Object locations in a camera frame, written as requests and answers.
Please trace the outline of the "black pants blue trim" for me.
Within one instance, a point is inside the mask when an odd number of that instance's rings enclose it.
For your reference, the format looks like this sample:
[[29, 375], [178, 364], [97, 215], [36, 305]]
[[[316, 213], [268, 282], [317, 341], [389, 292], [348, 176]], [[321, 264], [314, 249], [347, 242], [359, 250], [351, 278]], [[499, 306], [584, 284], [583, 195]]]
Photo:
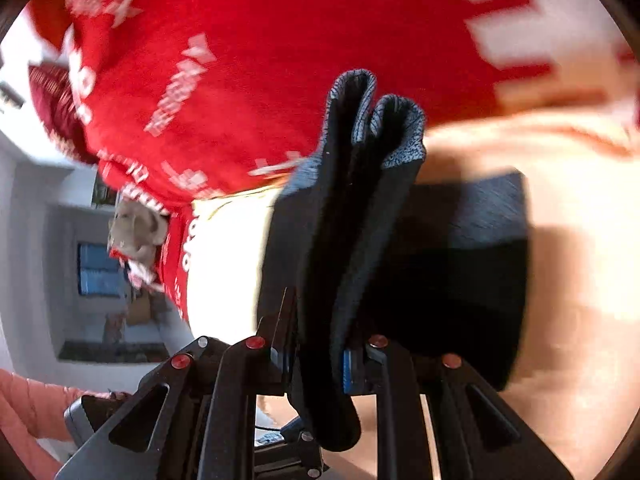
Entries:
[[297, 294], [288, 398], [333, 452], [361, 434], [345, 350], [380, 334], [417, 358], [457, 354], [502, 390], [526, 304], [523, 175], [419, 183], [423, 110], [375, 87], [367, 70], [334, 82], [318, 148], [274, 202], [262, 262], [259, 315]]

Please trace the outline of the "blue window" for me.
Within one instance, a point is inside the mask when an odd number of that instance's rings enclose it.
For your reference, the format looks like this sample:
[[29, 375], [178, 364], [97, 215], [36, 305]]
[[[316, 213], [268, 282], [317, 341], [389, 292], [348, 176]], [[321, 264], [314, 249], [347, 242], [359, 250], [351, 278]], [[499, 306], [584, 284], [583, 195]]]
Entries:
[[108, 255], [104, 244], [77, 245], [77, 287], [80, 296], [122, 298], [124, 274], [119, 263]]

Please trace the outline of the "grey plush toy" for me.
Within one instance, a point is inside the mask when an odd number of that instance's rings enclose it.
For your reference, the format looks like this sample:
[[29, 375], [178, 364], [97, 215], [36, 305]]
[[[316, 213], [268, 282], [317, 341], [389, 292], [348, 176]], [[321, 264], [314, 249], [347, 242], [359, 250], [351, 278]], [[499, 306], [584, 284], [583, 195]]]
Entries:
[[128, 268], [131, 285], [162, 292], [155, 266], [167, 238], [167, 219], [139, 202], [121, 200], [108, 228], [108, 253]]

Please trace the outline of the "peach cushion cover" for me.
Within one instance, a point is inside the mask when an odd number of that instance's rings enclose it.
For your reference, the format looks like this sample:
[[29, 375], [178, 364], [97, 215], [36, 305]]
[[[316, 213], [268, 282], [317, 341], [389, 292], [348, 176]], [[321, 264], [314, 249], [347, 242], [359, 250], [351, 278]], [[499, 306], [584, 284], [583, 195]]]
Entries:
[[[576, 479], [608, 476], [639, 408], [639, 127], [556, 110], [440, 126], [423, 142], [419, 184], [524, 174], [530, 281], [502, 396]], [[232, 344], [256, 328], [268, 222], [286, 180], [196, 202], [194, 335]]]

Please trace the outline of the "red blanket white characters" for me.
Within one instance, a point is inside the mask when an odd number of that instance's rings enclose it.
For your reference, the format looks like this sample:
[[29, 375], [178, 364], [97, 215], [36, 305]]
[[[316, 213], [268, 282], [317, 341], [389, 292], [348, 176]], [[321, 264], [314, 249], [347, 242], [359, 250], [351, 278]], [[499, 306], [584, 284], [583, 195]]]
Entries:
[[[114, 188], [162, 211], [271, 185], [311, 155], [346, 70], [431, 129], [538, 112], [639, 127], [639, 64], [599, 0], [30, 0], [68, 59], [70, 128]], [[160, 278], [182, 313], [195, 234]]]

